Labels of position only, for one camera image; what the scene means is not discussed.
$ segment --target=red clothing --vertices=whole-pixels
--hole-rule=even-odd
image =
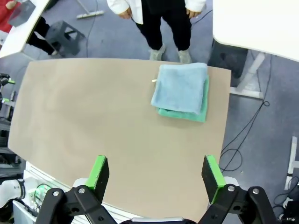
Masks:
[[[8,23],[8,19],[11,14],[14,12],[14,9],[20,5],[19,2],[15,5],[15,7],[11,10],[6,8],[6,4],[11,0],[0,0],[0,30],[9,33],[12,26]]]

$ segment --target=stack of towels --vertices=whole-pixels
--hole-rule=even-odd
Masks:
[[[206,121],[209,75],[204,63],[160,66],[151,104],[162,116]]]

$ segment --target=cable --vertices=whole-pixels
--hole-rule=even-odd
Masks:
[[[268,92],[268,87],[269,87],[269,83],[270,83],[270,80],[271,80],[271,75],[272,75],[272,56],[270,57],[270,71],[269,71],[269,78],[268,78],[268,82],[267,82],[267,86],[266,86],[266,90],[265,90],[265,94],[264,94],[264,99],[266,99],[266,96],[267,96],[267,92]],[[250,121],[245,125],[245,127],[233,138],[233,140],[231,140],[222,150],[221,150],[221,156],[220,158],[225,154],[227,153],[228,151],[232,151],[232,150],[235,150],[235,153],[233,154],[233,156],[231,157],[230,161],[227,163],[227,165],[225,166],[225,168],[220,168],[222,171],[222,173],[224,171],[227,171],[227,172],[231,172],[231,171],[235,171],[237,170],[238,168],[241,167],[242,163],[243,163],[243,157],[242,157],[242,154],[240,153],[240,148],[242,146],[242,144],[244,143],[244,141],[246,140],[247,136],[249,135],[251,129],[252,129],[252,126],[257,118],[257,116],[259,115],[261,109],[263,106],[270,106],[270,103],[268,101],[265,101],[263,100],[261,105],[259,106],[258,110],[255,112],[255,114],[253,115],[253,117],[250,119]],[[240,145],[237,147],[237,148],[231,148],[231,149],[228,149],[226,151],[224,151],[231,143],[233,143],[242,133],[243,131],[248,127],[248,131],[247,133],[245,134],[245,137],[243,138],[243,140],[241,141]],[[241,163],[240,165],[237,167],[237,168],[234,168],[234,169],[227,169],[227,167],[230,165],[230,163],[232,162],[232,160],[234,159],[234,157],[236,156],[236,154],[239,153],[240,156],[241,156]]]
[[[196,22],[192,23],[192,26],[195,25],[196,23],[200,22],[203,18],[205,18],[206,15],[208,15],[211,11],[213,10],[210,10],[208,11],[206,14],[204,14],[204,16],[202,16],[199,20],[197,20]]]
[[[292,183],[292,180],[293,179],[297,179],[297,183],[293,186],[293,188],[291,189],[291,190],[289,190],[288,192],[285,192],[285,193],[282,193],[282,194],[279,194],[279,195],[277,195],[275,198],[274,198],[274,200],[273,200],[273,204],[275,205],[275,206],[281,206],[281,204],[283,204],[284,203],[284,201],[282,201],[282,202],[280,202],[280,203],[275,203],[275,201],[276,201],[276,199],[278,198],[278,197],[280,197],[280,196],[283,196],[283,195],[287,195],[287,196],[289,196],[290,195],[290,193],[292,193],[296,188],[297,188],[297,184],[299,183],[299,177],[297,177],[297,176],[294,176],[290,181],[289,181],[289,184],[288,184],[288,186],[290,186],[290,184]]]
[[[46,183],[42,183],[36,187],[36,190],[34,191],[34,194],[33,194],[33,200],[34,200],[35,204],[37,205],[37,207],[40,207],[41,205],[39,203],[37,203],[36,199],[38,199],[41,203],[43,203],[43,201],[38,196],[36,196],[36,192],[41,186],[47,186],[49,189],[52,188],[50,185],[48,185]]]
[[[98,4],[98,0],[95,0],[95,3],[97,4],[97,9],[95,10],[96,12],[98,11],[99,9],[99,4]],[[93,19],[93,23],[90,27],[90,30],[89,30],[89,33],[87,35],[87,41],[86,41],[86,57],[88,57],[88,42],[89,42],[89,36],[90,36],[90,33],[92,32],[93,30],[93,26],[94,26],[94,23],[95,23],[95,19],[96,19],[96,16],[94,16],[94,19]]]
[[[292,193],[292,192],[296,189],[296,187],[297,187],[297,185],[298,185],[298,183],[299,183],[299,177],[297,177],[297,176],[292,177],[292,179],[291,179],[291,180],[289,181],[289,183],[288,183],[288,186],[291,185],[292,180],[293,180],[294,178],[297,179],[297,183],[296,183],[296,184],[293,186],[293,188],[292,188],[291,190],[289,190],[288,192],[286,192],[286,193],[282,193],[282,194],[279,194],[279,195],[276,195],[276,197],[275,197],[274,200],[273,200],[273,204],[274,204],[274,206],[272,207],[272,209],[275,209],[275,208],[282,208],[283,210],[285,209],[285,208],[283,207],[283,205],[282,205],[282,204],[284,203],[285,200],[282,201],[282,202],[280,202],[280,203],[275,203],[275,201],[276,201],[276,199],[277,199],[278,197],[280,197],[280,196],[287,195],[287,197],[288,197],[289,194]]]

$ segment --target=light blue towel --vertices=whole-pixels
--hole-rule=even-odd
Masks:
[[[163,64],[151,104],[166,110],[199,114],[206,78],[204,63]]]

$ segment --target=white robot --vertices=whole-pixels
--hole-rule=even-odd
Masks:
[[[19,198],[25,204],[33,203],[33,194],[38,186],[35,178],[4,181],[0,185],[0,208],[3,208],[9,200]]]

